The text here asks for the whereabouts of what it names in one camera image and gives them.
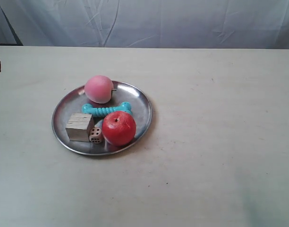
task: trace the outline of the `dog chew toy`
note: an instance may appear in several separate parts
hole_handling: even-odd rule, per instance
[[[93,117],[105,117],[115,111],[124,111],[132,115],[131,108],[129,102],[123,102],[120,106],[106,108],[94,108],[90,103],[86,103],[82,106],[82,113],[92,114]]]

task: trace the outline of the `table surface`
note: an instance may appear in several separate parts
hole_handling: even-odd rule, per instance
[[[0,227],[289,226],[289,50],[0,47]],[[60,99],[103,74],[143,90],[131,149],[54,137]]]

